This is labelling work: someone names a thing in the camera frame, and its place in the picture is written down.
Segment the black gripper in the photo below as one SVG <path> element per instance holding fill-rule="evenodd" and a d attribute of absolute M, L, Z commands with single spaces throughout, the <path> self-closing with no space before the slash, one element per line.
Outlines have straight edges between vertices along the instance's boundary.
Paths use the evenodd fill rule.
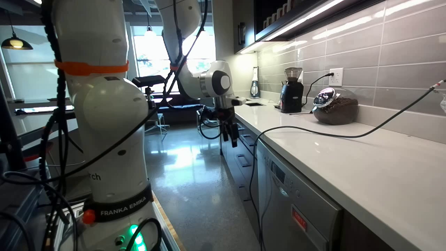
<path fill-rule="evenodd" d="M 235 122 L 236 120 L 236 109 L 235 108 L 218 108 L 215 111 L 215 119 L 219 120 L 221 125 L 221 133 L 222 133 L 222 140 L 232 141 L 232 147 L 237 147 L 237 140 L 239 140 L 239 126 Z"/>

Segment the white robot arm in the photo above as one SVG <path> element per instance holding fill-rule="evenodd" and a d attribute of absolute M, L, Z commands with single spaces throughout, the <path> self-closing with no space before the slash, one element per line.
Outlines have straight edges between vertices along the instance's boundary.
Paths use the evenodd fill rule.
<path fill-rule="evenodd" d="M 42 0 L 55 33 L 56 67 L 66 76 L 90 162 L 91 196 L 83 229 L 65 250 L 151 251 L 161 228 L 145 162 L 144 93 L 126 79 L 129 40 L 123 0 Z"/>

